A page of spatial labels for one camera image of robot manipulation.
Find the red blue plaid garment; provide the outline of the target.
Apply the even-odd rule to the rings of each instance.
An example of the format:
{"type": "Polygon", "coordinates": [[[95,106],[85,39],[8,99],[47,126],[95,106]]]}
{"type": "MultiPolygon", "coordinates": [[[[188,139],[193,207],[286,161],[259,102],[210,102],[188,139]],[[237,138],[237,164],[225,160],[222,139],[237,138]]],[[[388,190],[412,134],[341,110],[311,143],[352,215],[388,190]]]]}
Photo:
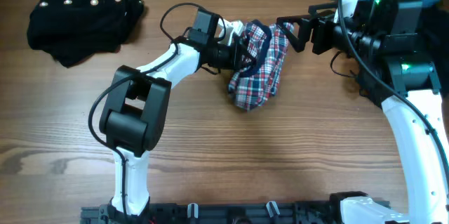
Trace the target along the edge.
{"type": "Polygon", "coordinates": [[[235,106],[250,111],[277,94],[289,41],[278,25],[259,20],[245,24],[242,38],[256,64],[235,72],[227,90],[235,106]]]}

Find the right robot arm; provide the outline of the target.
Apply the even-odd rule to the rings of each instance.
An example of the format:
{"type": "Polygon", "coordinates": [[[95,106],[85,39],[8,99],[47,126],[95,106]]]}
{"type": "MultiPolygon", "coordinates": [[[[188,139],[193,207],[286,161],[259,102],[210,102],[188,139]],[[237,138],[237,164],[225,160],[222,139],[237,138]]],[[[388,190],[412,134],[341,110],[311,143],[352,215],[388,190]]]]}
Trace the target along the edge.
{"type": "Polygon", "coordinates": [[[331,0],[277,25],[297,51],[332,48],[354,58],[361,94],[377,105],[393,131],[408,193],[399,213],[364,192],[330,196],[336,223],[447,223],[448,139],[442,113],[443,73],[419,31],[422,0],[331,0]]]}

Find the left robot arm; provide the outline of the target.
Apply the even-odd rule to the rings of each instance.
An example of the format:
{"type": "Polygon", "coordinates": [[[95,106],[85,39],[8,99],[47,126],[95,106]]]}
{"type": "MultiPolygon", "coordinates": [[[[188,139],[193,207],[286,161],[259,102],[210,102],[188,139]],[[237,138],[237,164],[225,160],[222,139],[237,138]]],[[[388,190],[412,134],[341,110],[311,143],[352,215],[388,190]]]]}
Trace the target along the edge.
{"type": "Polygon", "coordinates": [[[121,66],[103,94],[99,130],[115,164],[114,196],[99,210],[99,223],[145,223],[149,154],[163,133],[170,92],[185,77],[207,65],[239,70],[248,57],[241,40],[244,24],[200,9],[191,27],[170,40],[168,50],[139,68],[121,66]]]}

